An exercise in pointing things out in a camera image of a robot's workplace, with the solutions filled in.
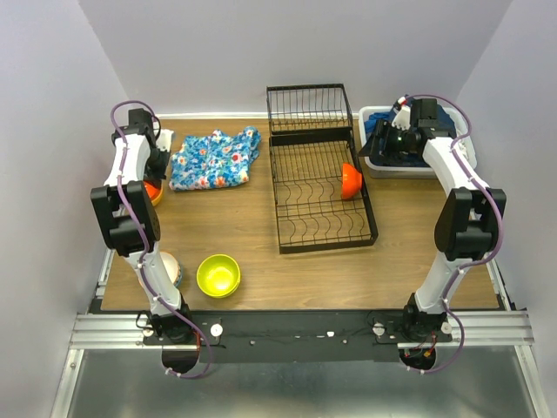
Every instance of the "white plastic bin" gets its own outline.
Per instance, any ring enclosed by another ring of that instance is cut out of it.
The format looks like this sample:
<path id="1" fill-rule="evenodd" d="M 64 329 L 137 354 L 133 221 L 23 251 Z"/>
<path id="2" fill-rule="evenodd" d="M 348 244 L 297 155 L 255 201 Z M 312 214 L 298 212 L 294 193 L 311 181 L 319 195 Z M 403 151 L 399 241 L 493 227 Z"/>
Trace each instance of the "white plastic bin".
<path id="1" fill-rule="evenodd" d="M 458 135 L 466 131 L 466 122 L 461 115 L 451 107 L 444 107 L 445 111 L 454 121 L 454 126 Z M 364 146 L 369 138 L 366 135 L 364 122 L 369 119 L 370 115 L 378 111 L 390 111 L 391 106 L 366 106 L 359 110 L 358 126 L 359 126 L 359 139 Z M 476 154 L 473 149 L 472 139 L 465 138 L 462 140 L 466 148 L 465 156 L 472 168 L 476 168 Z M 429 167 L 381 167 L 372 163 L 369 157 L 366 157 L 366 164 L 369 166 L 372 177 L 387 178 L 395 177 L 399 179 L 435 179 L 433 169 Z"/>

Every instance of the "black dish rack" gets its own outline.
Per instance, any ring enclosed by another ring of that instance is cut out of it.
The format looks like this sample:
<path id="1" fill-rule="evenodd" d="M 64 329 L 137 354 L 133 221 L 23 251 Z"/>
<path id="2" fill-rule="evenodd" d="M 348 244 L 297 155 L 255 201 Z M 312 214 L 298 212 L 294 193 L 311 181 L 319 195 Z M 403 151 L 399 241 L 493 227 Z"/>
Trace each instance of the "black dish rack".
<path id="1" fill-rule="evenodd" d="M 378 237 L 362 184 L 340 198 L 342 165 L 362 172 L 344 85 L 267 87 L 280 253 L 370 246 Z"/>

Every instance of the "lime green bowl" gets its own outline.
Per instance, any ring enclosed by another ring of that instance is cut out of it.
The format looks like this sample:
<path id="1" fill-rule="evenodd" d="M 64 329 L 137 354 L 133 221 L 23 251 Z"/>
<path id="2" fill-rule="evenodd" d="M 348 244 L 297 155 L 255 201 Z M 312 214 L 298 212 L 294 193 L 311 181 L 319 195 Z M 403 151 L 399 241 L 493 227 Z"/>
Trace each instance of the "lime green bowl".
<path id="1" fill-rule="evenodd" d="M 212 298 L 225 298 L 240 285 L 240 267 L 235 259 L 215 254 L 203 260 L 198 268 L 198 286 Z"/>

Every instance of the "wall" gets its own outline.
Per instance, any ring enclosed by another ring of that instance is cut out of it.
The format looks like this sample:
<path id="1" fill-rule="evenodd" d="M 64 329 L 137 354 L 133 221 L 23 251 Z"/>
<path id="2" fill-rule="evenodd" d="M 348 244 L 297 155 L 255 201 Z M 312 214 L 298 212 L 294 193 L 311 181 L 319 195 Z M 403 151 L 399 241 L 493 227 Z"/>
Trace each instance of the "wall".
<path id="1" fill-rule="evenodd" d="M 267 85 L 344 82 L 352 108 L 456 98 L 510 0 L 79 0 L 130 97 L 266 111 Z"/>
<path id="2" fill-rule="evenodd" d="M 89 201 L 125 98 L 73 0 L 0 0 L 0 416 L 50 416 L 104 243 Z"/>
<path id="3" fill-rule="evenodd" d="M 498 258 L 511 297 L 527 307 L 537 361 L 557 414 L 557 3 L 514 0 L 459 95 L 474 125 L 479 173 L 507 193 Z"/>

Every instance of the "flower pattern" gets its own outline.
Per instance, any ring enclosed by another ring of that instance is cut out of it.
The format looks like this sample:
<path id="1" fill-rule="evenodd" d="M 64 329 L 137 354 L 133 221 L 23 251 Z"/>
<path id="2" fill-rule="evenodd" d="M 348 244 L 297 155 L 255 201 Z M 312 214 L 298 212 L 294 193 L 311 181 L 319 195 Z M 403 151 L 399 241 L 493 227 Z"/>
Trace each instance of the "flower pattern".
<path id="1" fill-rule="evenodd" d="M 259 155 L 259 142 L 261 135 L 253 126 L 234 137 L 220 130 L 206 137 L 185 137 L 180 151 L 171 157 L 170 188 L 200 190 L 249 181 L 250 166 Z"/>

